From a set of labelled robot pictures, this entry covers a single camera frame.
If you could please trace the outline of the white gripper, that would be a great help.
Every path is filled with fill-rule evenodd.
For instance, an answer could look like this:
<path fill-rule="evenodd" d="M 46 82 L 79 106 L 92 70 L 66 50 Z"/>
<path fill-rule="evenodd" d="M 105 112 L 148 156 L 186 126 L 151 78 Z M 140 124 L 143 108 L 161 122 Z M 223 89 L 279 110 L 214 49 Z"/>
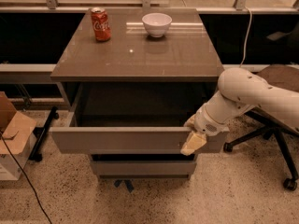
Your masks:
<path fill-rule="evenodd" d="M 206 144 L 206 136 L 216 136 L 227 129 L 225 124 L 219 124 L 206 111 L 206 106 L 202 105 L 194 115 L 190 116 L 184 123 L 184 127 L 189 127 L 195 132 L 190 132 L 180 153 L 189 156 L 194 151 Z"/>

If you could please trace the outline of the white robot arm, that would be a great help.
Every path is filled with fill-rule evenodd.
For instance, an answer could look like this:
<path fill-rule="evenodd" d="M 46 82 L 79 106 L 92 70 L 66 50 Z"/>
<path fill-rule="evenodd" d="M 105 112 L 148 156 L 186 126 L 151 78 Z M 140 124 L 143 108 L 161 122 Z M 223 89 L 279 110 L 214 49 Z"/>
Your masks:
<path fill-rule="evenodd" d="M 297 133 L 299 93 L 270 85 L 250 71 L 236 67 L 224 70 L 218 90 L 184 124 L 190 131 L 180 153 L 186 156 L 203 147 L 209 136 L 223 132 L 227 122 L 258 107 Z"/>

